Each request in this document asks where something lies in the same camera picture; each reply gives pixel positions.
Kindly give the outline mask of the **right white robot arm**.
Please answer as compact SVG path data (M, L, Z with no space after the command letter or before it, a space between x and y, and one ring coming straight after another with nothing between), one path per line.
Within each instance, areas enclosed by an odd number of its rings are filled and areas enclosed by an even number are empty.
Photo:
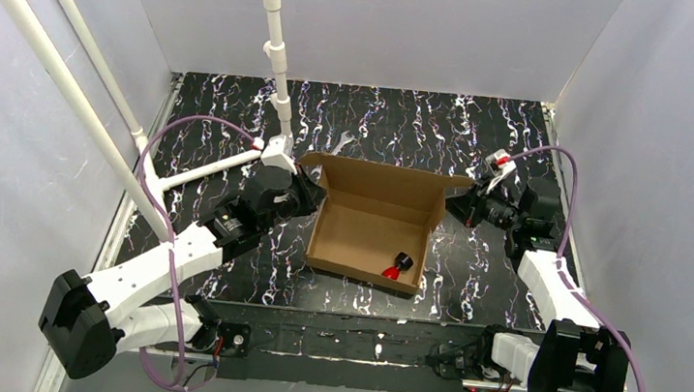
M526 392L623 392L628 339L613 335L578 300L580 290L558 256L558 185L532 178L518 200L491 185L481 180L448 196L446 211L467 228L484 223L504 231L505 253L532 294L546 332L535 342L524 332L488 326L473 345L443 347L438 359L476 372L492 369Z

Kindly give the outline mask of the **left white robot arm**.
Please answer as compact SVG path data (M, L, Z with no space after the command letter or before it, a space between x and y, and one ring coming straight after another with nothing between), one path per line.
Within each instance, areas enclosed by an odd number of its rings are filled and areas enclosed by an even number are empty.
M204 337L226 343L222 323L189 297L152 304L200 273L253 251L278 223L311 216L327 192L298 166L260 166L241 190L153 250L123 264L54 279L39 329L70 379L89 377L121 352L160 343L182 346Z

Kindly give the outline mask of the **red emergency stop button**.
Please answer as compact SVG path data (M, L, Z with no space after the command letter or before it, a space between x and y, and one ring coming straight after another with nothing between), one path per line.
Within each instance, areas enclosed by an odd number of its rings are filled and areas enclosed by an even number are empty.
M384 271L381 272L381 276L388 278L391 281L398 281L402 273L406 273L414 264L414 260L409 254L405 252L399 252L392 263Z

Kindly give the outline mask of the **brown cardboard box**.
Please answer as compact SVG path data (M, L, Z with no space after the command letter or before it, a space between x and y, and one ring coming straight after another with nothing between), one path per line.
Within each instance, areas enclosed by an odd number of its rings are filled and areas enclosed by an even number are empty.
M312 268L411 296L420 288L429 238L445 216L445 197L468 176L310 152L301 166L322 166L327 191L306 250ZM398 281L382 277L395 256L414 260Z

